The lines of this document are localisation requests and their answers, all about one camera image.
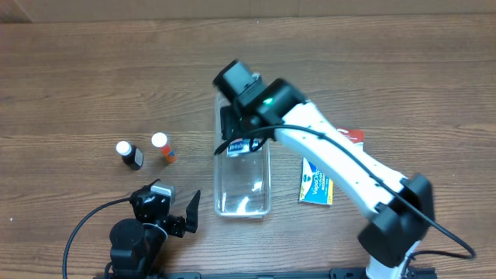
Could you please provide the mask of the white blue plaster box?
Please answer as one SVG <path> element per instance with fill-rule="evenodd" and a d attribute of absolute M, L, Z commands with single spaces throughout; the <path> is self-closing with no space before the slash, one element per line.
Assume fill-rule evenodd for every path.
<path fill-rule="evenodd" d="M 245 153 L 251 153 L 257 148 L 258 139 L 236 139 L 231 142 L 226 149 L 227 157 L 238 157 Z"/>

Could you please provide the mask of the red white small box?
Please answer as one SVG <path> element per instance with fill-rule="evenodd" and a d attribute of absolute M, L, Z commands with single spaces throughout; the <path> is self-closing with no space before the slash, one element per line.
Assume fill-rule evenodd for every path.
<path fill-rule="evenodd" d="M 365 132 L 362 129 L 347 129 L 338 127 L 336 130 L 351 141 L 354 146 L 357 146 L 363 150 Z"/>

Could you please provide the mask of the blue yellow VapoDrops box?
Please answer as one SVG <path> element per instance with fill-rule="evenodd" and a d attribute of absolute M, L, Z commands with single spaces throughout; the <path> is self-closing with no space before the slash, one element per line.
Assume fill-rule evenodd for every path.
<path fill-rule="evenodd" d="M 331 205 L 333 181 L 306 158 L 301 164 L 301 186 L 299 202 L 316 205 Z"/>

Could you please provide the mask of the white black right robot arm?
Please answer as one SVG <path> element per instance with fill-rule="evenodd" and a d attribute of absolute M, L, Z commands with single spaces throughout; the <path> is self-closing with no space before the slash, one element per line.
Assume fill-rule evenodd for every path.
<path fill-rule="evenodd" d="M 271 138 L 303 156 L 356 204 L 368 224 L 358 236 L 369 253 L 364 277 L 413 278 L 417 246 L 434 219 L 432 184 L 386 167 L 342 135 L 317 106 L 282 78 L 265 84 L 240 60 L 214 78 L 230 101 L 229 136 Z"/>

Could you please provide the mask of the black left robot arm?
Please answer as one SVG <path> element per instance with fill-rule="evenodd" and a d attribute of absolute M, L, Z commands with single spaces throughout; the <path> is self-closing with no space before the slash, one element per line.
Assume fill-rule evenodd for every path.
<path fill-rule="evenodd" d="M 196 191 L 186 216 L 170 214 L 175 189 L 159 179 L 129 197 L 134 217 L 117 222 L 109 233 L 112 273 L 110 278 L 166 278 L 154 267 L 162 246 L 171 236 L 182 238 L 198 229 L 201 192 Z"/>

